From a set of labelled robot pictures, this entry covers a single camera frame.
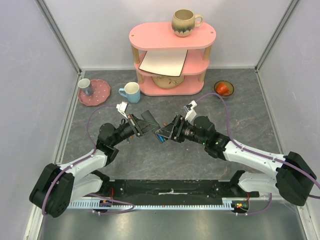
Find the white mug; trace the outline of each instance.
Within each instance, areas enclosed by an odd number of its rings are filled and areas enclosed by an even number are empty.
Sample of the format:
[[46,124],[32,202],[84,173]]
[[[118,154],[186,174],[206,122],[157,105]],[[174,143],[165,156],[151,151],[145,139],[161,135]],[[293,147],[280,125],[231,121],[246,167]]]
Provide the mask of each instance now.
[[87,95],[90,96],[94,93],[91,82],[88,78],[83,78],[78,82],[78,87]]

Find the ceramic mug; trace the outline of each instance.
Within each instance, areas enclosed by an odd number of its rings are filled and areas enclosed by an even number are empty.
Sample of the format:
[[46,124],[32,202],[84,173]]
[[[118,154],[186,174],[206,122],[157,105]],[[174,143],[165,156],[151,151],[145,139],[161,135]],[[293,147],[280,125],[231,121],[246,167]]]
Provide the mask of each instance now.
[[[196,23],[196,18],[201,18],[199,23]],[[186,37],[191,34],[195,27],[199,27],[204,23],[204,18],[200,14],[194,14],[191,10],[180,9],[173,15],[171,26],[175,35]]]
[[127,98],[130,103],[137,104],[140,100],[140,86],[136,82],[129,82],[124,88],[119,89],[119,94]]
[[217,87],[216,87],[216,92],[220,95],[224,95],[224,96],[229,96],[230,95],[230,90],[227,87],[227,85],[225,85],[223,82],[221,82]]
[[90,96],[94,93],[91,82],[88,78],[83,78],[78,82],[78,87],[85,93],[85,95]]

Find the shelf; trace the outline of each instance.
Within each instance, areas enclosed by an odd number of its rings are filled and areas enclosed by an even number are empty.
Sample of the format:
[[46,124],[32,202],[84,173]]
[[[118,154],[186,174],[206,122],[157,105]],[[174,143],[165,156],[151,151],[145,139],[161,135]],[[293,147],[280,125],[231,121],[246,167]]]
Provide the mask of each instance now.
[[175,35],[171,22],[148,22],[134,27],[129,39],[139,50],[204,49],[216,39],[215,29],[207,23],[195,27],[186,37]]
[[[144,59],[146,52],[140,53],[140,59]],[[209,66],[209,61],[204,61],[204,52],[198,49],[188,50],[186,59],[183,65],[181,75],[197,75],[203,73]],[[150,73],[139,69],[140,63],[135,63],[134,67],[138,73],[144,76],[157,76],[158,74]]]
[[148,96],[171,96],[171,95],[193,95],[197,94],[204,87],[204,82],[198,81],[199,75],[188,75],[184,81],[170,89],[158,87],[151,76],[143,77],[143,84],[140,85],[140,91]]

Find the plate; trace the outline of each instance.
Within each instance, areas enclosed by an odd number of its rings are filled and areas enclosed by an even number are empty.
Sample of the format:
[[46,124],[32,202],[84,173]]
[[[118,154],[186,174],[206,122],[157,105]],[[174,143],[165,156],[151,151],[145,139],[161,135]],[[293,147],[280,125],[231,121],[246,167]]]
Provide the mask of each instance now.
[[110,96],[111,87],[102,79],[93,79],[90,82],[93,88],[93,94],[87,96],[82,90],[79,90],[79,101],[86,106],[97,106],[104,103]]
[[155,84],[157,84],[160,88],[163,89],[172,89],[179,84],[181,84],[185,79],[185,76],[153,76],[152,80]]

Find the pink plate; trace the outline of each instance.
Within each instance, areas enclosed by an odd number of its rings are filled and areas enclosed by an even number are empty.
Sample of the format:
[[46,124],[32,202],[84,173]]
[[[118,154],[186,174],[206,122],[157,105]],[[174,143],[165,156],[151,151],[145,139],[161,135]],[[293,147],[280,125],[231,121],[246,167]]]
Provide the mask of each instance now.
[[87,106],[97,106],[102,104],[110,96],[110,86],[102,79],[91,80],[93,94],[87,96],[83,91],[79,90],[78,98],[80,103]]

